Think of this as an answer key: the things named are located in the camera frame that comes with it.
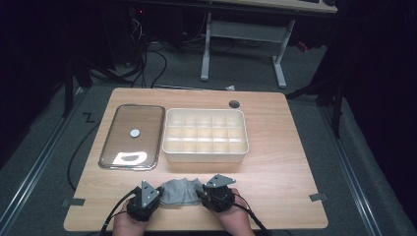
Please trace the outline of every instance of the gray cloth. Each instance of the gray cloth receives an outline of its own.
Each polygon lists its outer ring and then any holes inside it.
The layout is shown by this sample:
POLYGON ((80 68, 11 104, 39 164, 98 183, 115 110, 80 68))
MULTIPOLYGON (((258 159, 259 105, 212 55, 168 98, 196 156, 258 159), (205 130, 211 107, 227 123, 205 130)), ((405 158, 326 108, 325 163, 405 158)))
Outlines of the gray cloth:
POLYGON ((163 205, 198 205, 200 203, 196 190, 203 191, 199 179, 193 181, 187 178, 170 180, 162 184, 163 194, 160 202, 163 205))

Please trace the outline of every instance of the wooden table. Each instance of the wooden table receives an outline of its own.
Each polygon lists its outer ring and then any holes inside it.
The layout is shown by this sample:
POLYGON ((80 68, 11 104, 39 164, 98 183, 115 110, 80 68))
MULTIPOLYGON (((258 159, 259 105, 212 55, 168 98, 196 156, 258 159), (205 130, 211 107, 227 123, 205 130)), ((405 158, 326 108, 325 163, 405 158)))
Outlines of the wooden table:
MULTIPOLYGON (((199 178, 202 183, 219 173, 236 179, 237 188, 267 229, 325 228, 328 219, 300 142, 285 96, 277 92, 117 88, 112 93, 64 222, 69 231, 97 231, 116 203, 142 180, 154 187, 171 179, 199 178), (151 171, 108 170, 98 159, 115 110, 127 103, 170 108, 228 109, 240 102, 249 140, 241 163, 171 163, 163 151, 151 171)), ((160 206, 148 230, 222 230, 203 206, 160 206)))

